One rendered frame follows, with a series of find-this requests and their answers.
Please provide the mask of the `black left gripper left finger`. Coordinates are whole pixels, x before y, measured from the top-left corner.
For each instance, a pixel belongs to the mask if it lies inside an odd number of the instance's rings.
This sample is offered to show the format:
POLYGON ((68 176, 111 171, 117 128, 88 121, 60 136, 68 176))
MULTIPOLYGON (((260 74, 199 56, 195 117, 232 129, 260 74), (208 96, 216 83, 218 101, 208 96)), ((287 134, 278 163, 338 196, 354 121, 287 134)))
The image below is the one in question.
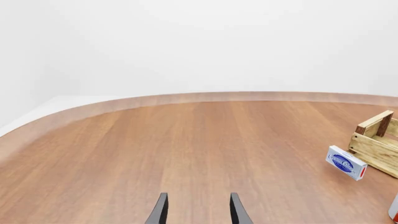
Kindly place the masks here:
POLYGON ((167 224, 167 216, 169 210, 169 199, 166 192, 162 192, 150 213, 149 217, 145 221, 145 224, 167 224))

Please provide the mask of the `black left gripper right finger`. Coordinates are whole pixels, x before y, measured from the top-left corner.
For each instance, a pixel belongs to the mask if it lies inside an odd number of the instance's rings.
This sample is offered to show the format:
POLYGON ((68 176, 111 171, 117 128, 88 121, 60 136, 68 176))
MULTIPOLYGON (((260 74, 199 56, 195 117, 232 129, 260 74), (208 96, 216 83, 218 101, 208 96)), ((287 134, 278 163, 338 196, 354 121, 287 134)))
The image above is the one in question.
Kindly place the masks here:
POLYGON ((237 193, 230 194, 229 210, 232 224, 254 224, 245 211, 237 193))

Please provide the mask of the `wooden slat tray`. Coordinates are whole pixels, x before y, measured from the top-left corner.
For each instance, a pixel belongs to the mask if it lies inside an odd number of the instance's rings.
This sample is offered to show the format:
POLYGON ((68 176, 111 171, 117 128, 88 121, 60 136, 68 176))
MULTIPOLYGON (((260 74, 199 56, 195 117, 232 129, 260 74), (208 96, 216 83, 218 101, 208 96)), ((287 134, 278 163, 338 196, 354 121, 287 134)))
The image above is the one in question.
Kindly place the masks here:
POLYGON ((398 119, 393 114, 387 110, 358 124, 348 152, 398 179, 398 119))

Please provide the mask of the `white box with blue print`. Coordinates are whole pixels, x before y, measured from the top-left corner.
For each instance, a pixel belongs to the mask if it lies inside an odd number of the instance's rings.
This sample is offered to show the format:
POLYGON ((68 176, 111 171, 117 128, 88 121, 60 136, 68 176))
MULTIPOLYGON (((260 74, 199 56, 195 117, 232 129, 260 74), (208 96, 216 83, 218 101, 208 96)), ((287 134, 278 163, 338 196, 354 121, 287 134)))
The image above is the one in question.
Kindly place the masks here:
POLYGON ((368 167, 367 163, 335 145, 329 147, 325 160, 354 180, 361 180, 368 167))

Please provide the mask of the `grey tin with red band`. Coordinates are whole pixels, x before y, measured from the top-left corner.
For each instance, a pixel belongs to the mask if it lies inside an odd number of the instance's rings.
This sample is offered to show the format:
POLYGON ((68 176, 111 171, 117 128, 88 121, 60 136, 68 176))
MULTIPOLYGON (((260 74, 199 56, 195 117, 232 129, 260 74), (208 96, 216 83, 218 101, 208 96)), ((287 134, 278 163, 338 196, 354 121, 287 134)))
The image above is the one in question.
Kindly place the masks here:
POLYGON ((391 203, 390 208, 388 209, 388 215, 395 224, 398 224, 398 194, 396 195, 391 203))

